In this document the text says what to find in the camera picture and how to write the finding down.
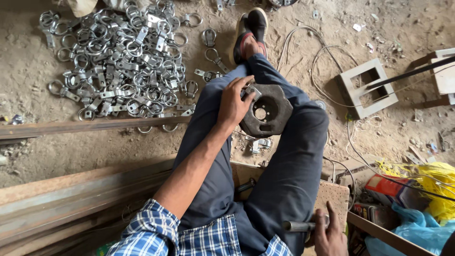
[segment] plaid shirt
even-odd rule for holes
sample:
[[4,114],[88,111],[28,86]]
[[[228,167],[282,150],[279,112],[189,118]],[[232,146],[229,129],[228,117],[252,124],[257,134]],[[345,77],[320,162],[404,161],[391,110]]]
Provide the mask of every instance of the plaid shirt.
[[[110,256],[241,256],[234,215],[223,216],[210,224],[177,232],[180,220],[153,199],[147,201]],[[275,235],[262,256],[292,256]]]

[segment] sandy floor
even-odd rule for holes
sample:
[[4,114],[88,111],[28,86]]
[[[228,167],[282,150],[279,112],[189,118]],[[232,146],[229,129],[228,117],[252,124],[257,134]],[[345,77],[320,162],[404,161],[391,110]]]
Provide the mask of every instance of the sandy floor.
[[[196,11],[204,17],[201,26],[181,29],[189,38],[189,44],[182,50],[187,79],[196,80],[200,87],[205,83],[192,71],[195,68],[217,70],[213,63],[203,57],[205,46],[200,38],[201,31],[209,26],[217,31],[216,49],[228,65],[227,49],[235,32],[237,17],[253,6],[247,0],[238,0],[237,3],[240,5],[217,13],[214,1],[176,1],[178,14]],[[72,68],[71,64],[60,63],[56,59],[56,51],[60,48],[58,40],[55,49],[48,49],[44,34],[37,29],[39,15],[53,8],[49,0],[6,1],[0,7],[1,115],[12,117],[19,114],[24,116],[26,123],[77,119],[76,113],[81,108],[79,104],[55,97],[46,89],[48,81],[60,78],[65,69]],[[320,18],[314,20],[311,17],[313,10],[318,10]],[[284,38],[300,21],[321,31],[327,44],[346,47],[359,63],[379,58],[388,77],[392,77],[402,73],[414,59],[434,50],[455,47],[454,11],[452,0],[434,0],[431,4],[423,0],[302,0],[293,7],[268,14],[269,59],[277,66]],[[372,13],[379,17],[379,21],[374,21]],[[71,17],[71,13],[63,12],[63,16]],[[357,32],[352,28],[354,23],[366,26]],[[369,53],[365,47],[368,42],[375,47],[374,53]],[[403,51],[393,53],[393,45]],[[325,101],[330,117],[330,141],[324,154],[332,159],[344,160],[350,157],[346,152],[346,108],[320,95],[309,79],[309,69],[320,48],[318,40],[309,36],[306,30],[297,31],[289,43],[288,59],[280,72],[292,84],[306,91],[311,99]],[[341,51],[332,51],[344,70],[354,67],[349,57]],[[334,82],[339,69],[327,53],[321,56],[313,72],[323,90],[335,101],[343,103]],[[395,83],[394,88],[402,88],[428,75],[425,73],[404,79]],[[368,118],[357,123],[354,141],[360,153],[375,154],[390,161],[401,162],[413,139],[412,143],[417,143],[416,147],[422,148],[420,153],[423,157],[428,157],[425,143],[430,140],[438,142],[438,131],[455,127],[455,112],[450,107],[424,109],[423,122],[412,121],[413,104],[426,98],[435,99],[430,78],[410,90],[399,92],[398,98],[397,104],[376,114],[382,121]],[[184,99],[183,102],[196,102],[196,99]],[[8,155],[9,164],[0,166],[0,187],[175,153],[185,129],[186,126],[181,125],[174,133],[164,133],[154,128],[149,134],[109,130],[49,135],[29,139],[22,144],[2,146],[0,153]],[[248,142],[241,135],[235,133],[233,138],[232,159],[251,164],[269,160],[279,142],[279,136],[274,136],[271,149],[251,155]],[[453,135],[446,137],[446,140],[454,145]],[[454,165],[454,150],[451,148],[445,153],[439,153],[436,159]]]

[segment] man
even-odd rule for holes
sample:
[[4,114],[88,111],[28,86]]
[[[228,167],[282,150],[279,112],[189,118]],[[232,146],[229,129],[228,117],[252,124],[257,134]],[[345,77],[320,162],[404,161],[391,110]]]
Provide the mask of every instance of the man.
[[[123,232],[109,255],[299,256],[305,233],[282,222],[309,221],[319,188],[329,124],[324,110],[290,85],[267,61],[267,17],[260,8],[242,15],[230,59],[237,68],[207,83],[188,124],[169,179]],[[229,163],[231,133],[254,95],[240,91],[255,79],[278,84],[293,114],[278,148],[247,201],[234,202]],[[316,212],[316,252],[347,255],[346,237],[328,203],[330,224]]]

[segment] dark blue pants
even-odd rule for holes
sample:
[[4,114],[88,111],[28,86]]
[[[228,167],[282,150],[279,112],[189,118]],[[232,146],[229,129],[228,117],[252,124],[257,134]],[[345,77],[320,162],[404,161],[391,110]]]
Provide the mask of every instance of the dark blue pants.
[[236,77],[254,75],[258,84],[278,84],[294,107],[268,167],[247,201],[234,202],[234,183],[229,163],[229,137],[215,158],[207,177],[181,219],[179,231],[200,227],[226,214],[236,215],[242,254],[258,256],[275,234],[295,256],[303,252],[302,233],[286,233],[285,220],[308,221],[319,188],[322,155],[329,120],[307,94],[289,84],[262,54],[255,54],[227,75],[207,83],[183,136],[176,168],[205,138],[217,121],[221,94]]

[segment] pile of metal rings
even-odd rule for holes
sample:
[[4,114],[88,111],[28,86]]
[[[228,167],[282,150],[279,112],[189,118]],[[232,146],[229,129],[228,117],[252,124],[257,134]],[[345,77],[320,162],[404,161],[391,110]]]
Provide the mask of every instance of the pile of metal rings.
[[[122,111],[135,118],[164,117],[165,108],[178,104],[176,93],[190,98],[196,93],[187,92],[187,83],[188,88],[197,87],[194,81],[185,81],[179,50],[188,39],[175,30],[180,25],[198,26],[202,17],[192,13],[177,18],[170,0],[159,0],[145,12],[128,1],[125,10],[125,15],[118,15],[104,8],[70,22],[59,21],[52,11],[40,16],[48,47],[54,46],[52,35],[62,36],[57,58],[75,65],[63,72],[64,82],[51,81],[49,91],[81,101],[80,120],[117,116]],[[199,22],[192,24],[191,16]]]

